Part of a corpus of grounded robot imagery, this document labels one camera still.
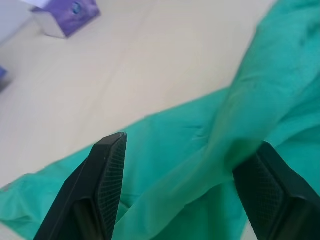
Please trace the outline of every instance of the purple tissue box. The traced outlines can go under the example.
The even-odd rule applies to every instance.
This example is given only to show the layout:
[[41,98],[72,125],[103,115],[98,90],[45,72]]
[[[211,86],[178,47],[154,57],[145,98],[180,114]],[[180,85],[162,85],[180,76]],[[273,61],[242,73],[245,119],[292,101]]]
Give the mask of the purple tissue box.
[[43,8],[31,10],[44,33],[67,38],[90,20],[100,15],[95,0],[51,0]]

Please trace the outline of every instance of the green cloth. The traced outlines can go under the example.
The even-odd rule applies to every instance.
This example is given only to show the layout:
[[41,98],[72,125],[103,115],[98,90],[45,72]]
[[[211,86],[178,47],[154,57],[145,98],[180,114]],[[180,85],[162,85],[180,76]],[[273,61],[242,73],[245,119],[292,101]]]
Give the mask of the green cloth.
[[[114,240],[238,240],[232,169],[262,140],[320,194],[320,1],[280,0],[230,88],[127,127]],[[89,146],[0,192],[0,220],[32,239]]]

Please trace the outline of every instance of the green fabric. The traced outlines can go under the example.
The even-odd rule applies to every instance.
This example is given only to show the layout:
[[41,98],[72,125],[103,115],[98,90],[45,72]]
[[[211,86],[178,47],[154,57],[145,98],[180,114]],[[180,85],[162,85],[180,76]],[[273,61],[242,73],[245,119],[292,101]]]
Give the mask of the green fabric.
[[[230,88],[127,127],[114,240],[238,240],[231,170],[266,140],[320,194],[320,1],[280,0]],[[0,220],[32,239],[89,146],[0,192]]]

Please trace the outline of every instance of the crumpled fabric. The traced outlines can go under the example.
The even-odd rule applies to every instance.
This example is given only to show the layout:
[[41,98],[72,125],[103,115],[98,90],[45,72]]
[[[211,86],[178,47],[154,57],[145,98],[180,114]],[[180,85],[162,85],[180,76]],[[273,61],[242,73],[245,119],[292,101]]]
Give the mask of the crumpled fabric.
[[[229,88],[127,127],[113,240],[238,240],[232,169],[269,142],[320,195],[320,1],[279,0]],[[0,221],[33,239],[92,146],[0,191]]]

